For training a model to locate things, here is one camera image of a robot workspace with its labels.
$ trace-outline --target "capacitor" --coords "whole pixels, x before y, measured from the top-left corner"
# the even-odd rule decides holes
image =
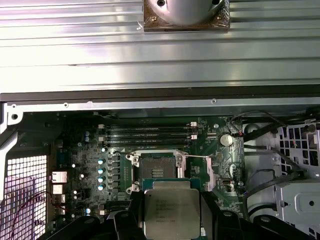
[[[105,168],[99,168],[98,169],[98,174],[103,174],[106,171]]]
[[[80,190],[80,189],[75,189],[75,190],[73,190],[73,194],[79,194],[79,193],[81,193],[81,190]]]
[[[98,160],[98,164],[99,164],[99,165],[102,165],[102,164],[104,164],[105,162],[106,162],[105,159],[99,159],[99,160]]]
[[[86,178],[86,177],[88,177],[88,174],[86,174],[86,173],[80,173],[80,175],[79,175],[79,178],[82,180],[82,179],[84,179],[84,178]]]
[[[101,185],[98,186],[98,190],[102,191],[105,187],[106,187],[105,184],[101,184]]]
[[[220,137],[219,142],[222,146],[230,147],[234,143],[234,138],[230,134],[225,133]]]
[[[102,183],[104,180],[106,180],[106,177],[105,177],[105,176],[100,176],[100,177],[98,177],[98,182],[99,182],[99,183]]]

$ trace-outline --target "cable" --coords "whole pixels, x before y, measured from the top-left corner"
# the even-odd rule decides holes
[[[270,203],[270,204],[264,204],[264,205],[260,205],[260,206],[256,206],[255,208],[253,208],[250,212],[249,212],[249,216],[251,216],[252,214],[254,214],[255,212],[262,210],[262,209],[272,209],[273,211],[277,211],[277,204],[275,203]]]
[[[281,126],[287,127],[287,125],[286,125],[283,121],[281,121],[281,120],[279,120],[278,118],[272,116],[270,113],[268,113],[267,111],[264,111],[264,110],[253,110],[253,111],[246,111],[246,112],[240,113],[240,114],[238,114],[238,115],[233,116],[233,117],[230,119],[229,124],[230,124],[235,130],[237,130],[237,132],[239,133],[240,136],[242,136],[242,135],[243,135],[243,132],[240,131],[240,130],[233,124],[233,121],[234,121],[235,119],[239,118],[239,117],[244,116],[244,115],[255,114],[255,113],[263,113],[263,114],[267,115],[269,118],[273,119],[273,120],[274,120],[275,122],[277,122],[278,124],[280,124]]]
[[[256,187],[254,187],[252,190],[250,190],[249,192],[247,192],[247,194],[245,194],[242,198],[243,200],[243,218],[245,220],[247,220],[248,222],[250,222],[250,216],[249,216],[249,212],[248,212],[248,198],[251,197],[252,195],[277,184],[281,184],[281,183],[285,183],[285,182],[289,182],[291,180],[297,179],[300,176],[299,172],[293,172],[290,173],[288,175],[285,176],[280,176],[276,179],[272,179],[270,181],[267,181],[265,183],[262,183]]]
[[[62,206],[60,206],[60,205],[55,204],[55,203],[52,202],[53,197],[52,197],[51,192],[42,191],[42,192],[38,192],[38,193],[34,194],[34,195],[33,195],[32,197],[30,197],[24,204],[22,204],[22,205],[19,207],[18,211],[16,212],[16,214],[15,214],[15,216],[14,216],[14,218],[13,218],[12,230],[11,230],[11,237],[10,237],[11,240],[13,240],[13,239],[14,239],[14,236],[15,236],[15,223],[16,223],[16,220],[17,220],[17,218],[18,218],[18,216],[19,216],[20,211],[21,211],[25,206],[27,206],[27,204],[29,204],[33,199],[35,199],[35,198],[37,198],[37,197],[39,197],[39,196],[41,196],[41,195],[43,195],[43,194],[48,194],[48,195],[50,196],[50,203],[51,203],[54,207],[60,208],[60,209],[63,209],[63,210],[66,210],[64,207],[62,207]]]
[[[251,145],[243,145],[245,149],[255,149],[255,150],[262,150],[262,151],[267,151],[267,152],[273,152],[278,154],[287,164],[291,165],[292,168],[295,168],[295,170],[300,169],[300,167],[292,161],[289,157],[284,155],[282,152],[280,152],[278,149],[274,147],[268,147],[268,146],[251,146]]]
[[[245,183],[245,190],[247,191],[248,190],[248,185],[249,185],[249,182],[250,180],[254,177],[254,175],[260,173],[260,172],[265,172],[265,173],[268,173],[268,172],[272,172],[272,175],[273,175],[273,179],[276,178],[276,171],[271,169],[271,168],[266,168],[266,169],[259,169],[255,172],[253,172],[253,174],[251,174],[251,176],[246,180],[246,183]]]

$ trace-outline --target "metal screw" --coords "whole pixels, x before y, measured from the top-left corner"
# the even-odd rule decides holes
[[[262,216],[262,217],[261,217],[261,221],[262,221],[262,222],[265,222],[265,223],[271,222],[270,218],[268,218],[268,217],[266,217],[266,216]]]
[[[225,212],[223,213],[223,215],[225,215],[226,217],[231,217],[231,216],[232,216],[232,213],[229,212],[229,211],[225,211]]]

